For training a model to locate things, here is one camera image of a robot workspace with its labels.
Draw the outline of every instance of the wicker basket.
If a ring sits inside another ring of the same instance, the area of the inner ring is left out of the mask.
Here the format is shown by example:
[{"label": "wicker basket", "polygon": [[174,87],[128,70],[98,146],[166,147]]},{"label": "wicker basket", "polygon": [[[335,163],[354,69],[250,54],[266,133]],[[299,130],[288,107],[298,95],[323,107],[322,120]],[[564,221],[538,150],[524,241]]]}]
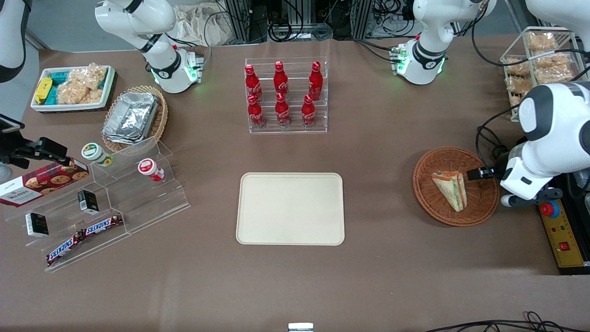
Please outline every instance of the wicker basket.
[{"label": "wicker basket", "polygon": [[[497,181],[468,181],[466,172],[483,164],[467,150],[442,147],[428,151],[414,168],[412,182],[420,205],[435,219],[452,226],[474,226],[485,222],[496,210],[500,199]],[[467,206],[456,212],[433,182],[438,171],[460,171],[465,178]]]},{"label": "wicker basket", "polygon": [[[166,126],[166,121],[168,120],[168,106],[166,105],[166,100],[164,99],[164,96],[162,96],[162,93],[160,91],[158,91],[157,89],[155,89],[154,87],[143,86],[143,85],[132,87],[131,89],[129,89],[125,92],[139,92],[139,93],[149,92],[149,93],[154,94],[155,96],[158,96],[158,99],[160,99],[160,102],[159,102],[158,108],[156,110],[157,114],[153,119],[152,127],[150,128],[150,131],[149,131],[147,137],[155,136],[157,139],[160,139],[162,137],[162,134],[164,133],[164,127]],[[115,101],[111,104],[111,107],[109,108],[109,112],[107,113],[107,116],[104,120],[105,123],[107,123],[107,121],[109,120],[110,115],[113,113],[113,108],[114,108],[115,104],[119,101],[119,98],[121,98],[122,95],[123,94],[120,94],[119,97],[117,97],[117,99],[115,99]],[[106,137],[104,137],[104,136],[103,136],[103,141],[104,141],[105,146],[113,152],[121,151],[122,149],[125,149],[130,145],[130,144],[111,142],[108,139],[106,139]]]}]

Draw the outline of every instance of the brown table surface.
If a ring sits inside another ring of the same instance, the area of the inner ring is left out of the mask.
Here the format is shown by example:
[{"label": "brown table surface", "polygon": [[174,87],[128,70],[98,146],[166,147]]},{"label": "brown table surface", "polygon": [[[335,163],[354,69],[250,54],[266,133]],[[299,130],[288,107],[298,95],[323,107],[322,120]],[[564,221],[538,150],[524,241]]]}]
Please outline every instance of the brown table surface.
[{"label": "brown table surface", "polygon": [[[513,39],[478,38],[490,58]],[[328,133],[250,135],[244,58],[313,55],[329,56]],[[589,329],[590,277],[556,275],[533,207],[499,207],[464,229],[418,205],[411,174],[420,156],[443,145],[473,150],[476,126],[508,106],[502,70],[480,60],[468,38],[448,55],[435,82],[413,86],[353,42],[215,48],[203,83],[165,94],[162,141],[192,207],[54,274],[24,247],[21,227],[0,223],[2,330],[284,331],[311,321],[317,331],[418,332],[522,319],[524,310]],[[40,57],[41,68],[113,66],[115,95],[154,85],[137,51]],[[104,115],[27,109],[24,135],[50,137],[79,157],[85,143],[101,142]],[[510,144],[521,135],[506,118],[491,127]],[[240,178],[257,171],[340,174],[344,243],[239,244]]]}]

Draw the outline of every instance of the red switch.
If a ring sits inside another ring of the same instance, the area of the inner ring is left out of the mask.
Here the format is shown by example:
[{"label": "red switch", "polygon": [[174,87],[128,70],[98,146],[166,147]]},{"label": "red switch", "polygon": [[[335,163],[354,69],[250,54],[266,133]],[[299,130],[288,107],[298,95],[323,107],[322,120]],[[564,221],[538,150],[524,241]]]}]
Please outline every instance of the red switch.
[{"label": "red switch", "polygon": [[559,249],[561,251],[569,250],[569,244],[567,242],[559,242]]},{"label": "red switch", "polygon": [[559,215],[559,205],[554,201],[541,203],[541,205],[539,205],[539,210],[541,210],[542,215],[548,216],[549,218],[557,218]]}]

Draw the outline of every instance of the yellow control panel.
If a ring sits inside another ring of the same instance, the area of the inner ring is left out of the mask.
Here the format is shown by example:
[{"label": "yellow control panel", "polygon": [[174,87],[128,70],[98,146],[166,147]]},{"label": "yellow control panel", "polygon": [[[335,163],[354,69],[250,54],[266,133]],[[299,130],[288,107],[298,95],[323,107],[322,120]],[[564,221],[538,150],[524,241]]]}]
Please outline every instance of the yellow control panel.
[{"label": "yellow control panel", "polygon": [[542,203],[539,205],[539,210],[557,265],[560,268],[584,266],[582,254],[572,234],[572,228],[561,201]]}]

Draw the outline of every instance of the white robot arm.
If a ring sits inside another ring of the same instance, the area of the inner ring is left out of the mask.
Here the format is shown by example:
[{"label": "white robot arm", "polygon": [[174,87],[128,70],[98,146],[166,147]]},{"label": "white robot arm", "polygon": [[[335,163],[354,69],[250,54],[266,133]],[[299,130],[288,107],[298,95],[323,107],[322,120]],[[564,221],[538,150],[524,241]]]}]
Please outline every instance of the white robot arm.
[{"label": "white robot arm", "polygon": [[589,103],[590,82],[533,88],[519,107],[528,141],[510,151],[500,185],[533,200],[553,177],[590,167]]},{"label": "white robot arm", "polygon": [[108,0],[94,10],[96,21],[143,53],[156,82],[169,93],[188,89],[199,79],[195,53],[174,49],[165,33],[176,23],[166,0]]},{"label": "white robot arm", "polygon": [[440,72],[443,58],[455,32],[451,22],[472,21],[488,16],[496,0],[415,0],[414,16],[423,26],[419,39],[398,46],[402,53],[397,74],[413,84],[428,84]]},{"label": "white robot arm", "polygon": [[25,65],[25,29],[31,0],[0,0],[0,83],[13,79]]}]

